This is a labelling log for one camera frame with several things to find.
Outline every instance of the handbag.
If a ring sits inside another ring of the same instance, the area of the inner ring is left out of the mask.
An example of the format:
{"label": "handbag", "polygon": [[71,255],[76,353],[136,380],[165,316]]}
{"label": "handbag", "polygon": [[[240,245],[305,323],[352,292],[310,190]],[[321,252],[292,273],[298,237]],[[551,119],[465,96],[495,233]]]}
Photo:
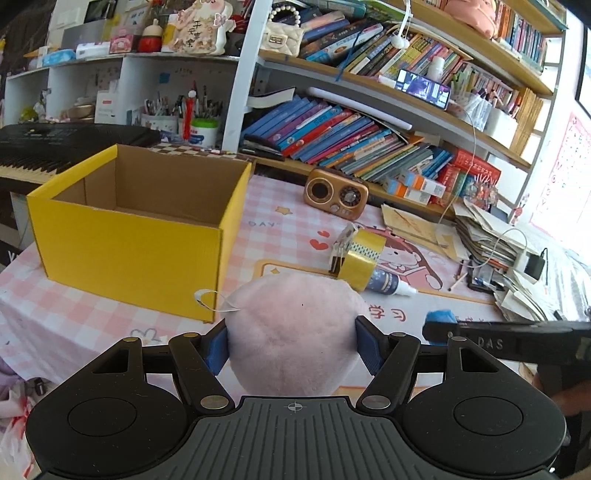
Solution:
{"label": "handbag", "polygon": [[[292,12],[295,16],[295,25],[286,25],[273,21],[279,12]],[[274,8],[269,14],[269,20],[265,25],[262,35],[261,50],[274,51],[297,57],[300,54],[301,39],[304,31],[300,28],[300,13],[295,7],[281,6]]]}

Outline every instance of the yellow cardboard box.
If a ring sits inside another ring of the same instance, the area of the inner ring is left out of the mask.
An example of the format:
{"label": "yellow cardboard box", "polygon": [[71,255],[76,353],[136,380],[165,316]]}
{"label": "yellow cardboard box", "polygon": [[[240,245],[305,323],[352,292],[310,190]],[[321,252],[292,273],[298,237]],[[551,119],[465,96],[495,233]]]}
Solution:
{"label": "yellow cardboard box", "polygon": [[[27,196],[47,276],[110,299],[212,322],[251,165],[114,145]],[[215,305],[215,296],[206,296]]]}

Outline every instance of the smartphone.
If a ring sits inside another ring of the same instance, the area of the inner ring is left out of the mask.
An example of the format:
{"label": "smartphone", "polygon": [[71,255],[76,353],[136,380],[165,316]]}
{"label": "smartphone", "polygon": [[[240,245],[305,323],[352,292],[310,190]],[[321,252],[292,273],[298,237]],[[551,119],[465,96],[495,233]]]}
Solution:
{"label": "smartphone", "polygon": [[443,110],[447,108],[451,92],[451,88],[446,85],[441,85],[422,75],[417,75],[406,70],[400,70],[396,84],[393,87],[413,97],[425,100]]}

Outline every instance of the red heart print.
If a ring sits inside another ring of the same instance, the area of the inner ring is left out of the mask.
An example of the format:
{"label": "red heart print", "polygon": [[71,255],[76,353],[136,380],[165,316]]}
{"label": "red heart print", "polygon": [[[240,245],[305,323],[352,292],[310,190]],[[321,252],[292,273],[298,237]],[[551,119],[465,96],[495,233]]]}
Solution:
{"label": "red heart print", "polygon": [[329,247],[329,244],[321,243],[316,238],[310,240],[310,245],[317,250],[326,250]]}

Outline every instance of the human hand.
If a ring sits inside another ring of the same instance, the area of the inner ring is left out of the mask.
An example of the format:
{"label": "human hand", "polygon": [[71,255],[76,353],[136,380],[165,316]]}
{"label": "human hand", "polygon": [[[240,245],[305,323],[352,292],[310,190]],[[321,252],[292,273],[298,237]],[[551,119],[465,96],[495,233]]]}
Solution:
{"label": "human hand", "polygon": [[[538,390],[544,391],[538,375],[534,377],[532,385]],[[591,411],[591,380],[585,380],[550,398],[558,405],[565,417],[576,415],[582,411]]]}

